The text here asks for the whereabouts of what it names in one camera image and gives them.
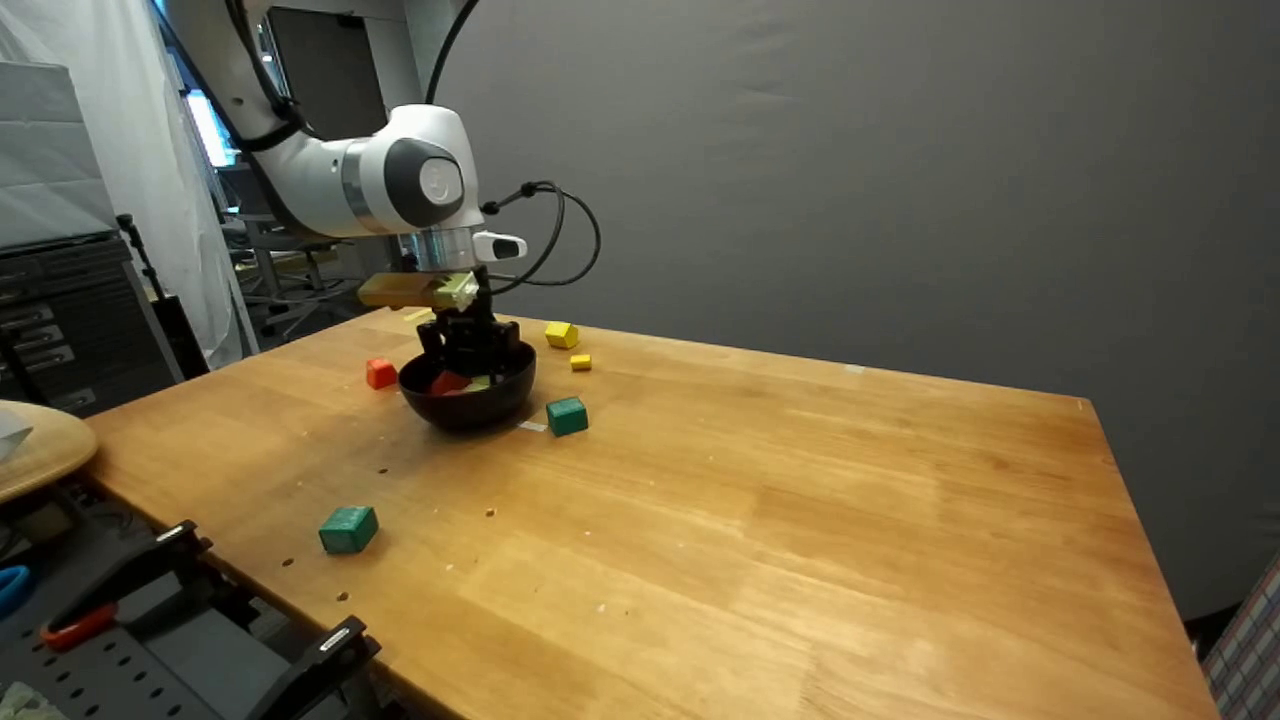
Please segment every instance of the wooden tabletop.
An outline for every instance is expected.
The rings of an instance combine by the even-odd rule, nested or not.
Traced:
[[[0,458],[0,502],[43,488],[96,452],[96,430],[61,408],[0,400],[0,412],[33,426],[13,455]]]
[[[582,326],[439,434],[371,312],[92,419],[92,473],[464,714],[1216,714],[1089,400]],[[384,530],[325,555],[334,502]]]

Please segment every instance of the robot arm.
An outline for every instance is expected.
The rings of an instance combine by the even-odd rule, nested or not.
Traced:
[[[163,26],[269,180],[282,221],[314,235],[429,228],[429,257],[443,273],[524,257],[524,241],[479,230],[475,161],[452,108],[406,105],[376,136],[314,140],[254,64],[239,0],[169,0]]]

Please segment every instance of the small cube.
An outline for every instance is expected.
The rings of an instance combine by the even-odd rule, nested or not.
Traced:
[[[572,353],[574,349],[574,323],[548,323],[548,345]]]
[[[368,502],[345,502],[320,523],[328,555],[357,555],[376,537],[376,513]]]
[[[371,354],[371,361],[365,361],[365,385],[368,389],[387,389],[387,385],[396,385],[396,363],[392,361],[384,361],[384,354]]]
[[[589,402],[574,397],[552,400],[548,402],[548,426],[552,434],[572,434],[589,426]]]

